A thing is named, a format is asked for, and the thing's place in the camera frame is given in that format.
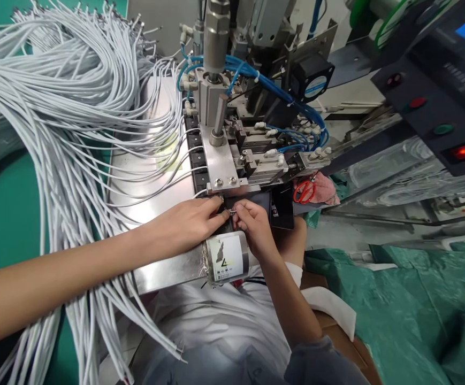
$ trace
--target red scissors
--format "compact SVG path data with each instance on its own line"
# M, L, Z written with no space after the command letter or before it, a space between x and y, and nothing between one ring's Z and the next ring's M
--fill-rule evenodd
M311 201L311 199L314 197L314 194L316 192L316 186L314 185L314 180L316 179L316 175L309 179L306 180L305 182L299 184L295 188L295 192L293 193L293 200L297 203L300 204L307 204Z

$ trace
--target hand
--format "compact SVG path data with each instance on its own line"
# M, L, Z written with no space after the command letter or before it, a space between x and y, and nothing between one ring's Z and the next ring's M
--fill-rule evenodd
M281 259L266 210L247 199L237 201L233 210L236 210L236 215L232 217L232 225L247 234L248 245L259 262Z
M138 228L148 237L155 260L182 254L206 240L229 218L228 210L216 214L222 205L219 196L181 202L156 219Z

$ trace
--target control panel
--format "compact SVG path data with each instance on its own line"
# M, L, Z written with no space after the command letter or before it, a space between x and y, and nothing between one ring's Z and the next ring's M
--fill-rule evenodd
M465 175L465 2L372 81L451 174Z

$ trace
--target green button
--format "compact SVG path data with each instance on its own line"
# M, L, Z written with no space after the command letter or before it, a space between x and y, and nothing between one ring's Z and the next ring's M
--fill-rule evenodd
M452 125L440 125L434 128L434 134L436 135L446 135L454 130L455 127Z

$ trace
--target worker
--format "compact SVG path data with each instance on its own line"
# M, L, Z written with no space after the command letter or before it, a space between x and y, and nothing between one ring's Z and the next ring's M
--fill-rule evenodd
M136 229L0 269L0 339L101 282L181 254L230 216L219 197L179 203ZM184 347L178 361L146 338L136 352L137 383L368 384L338 353L300 293L306 224L276 244L264 208L234 205L260 266L240 287L202 281L161 290L151 306L162 332Z

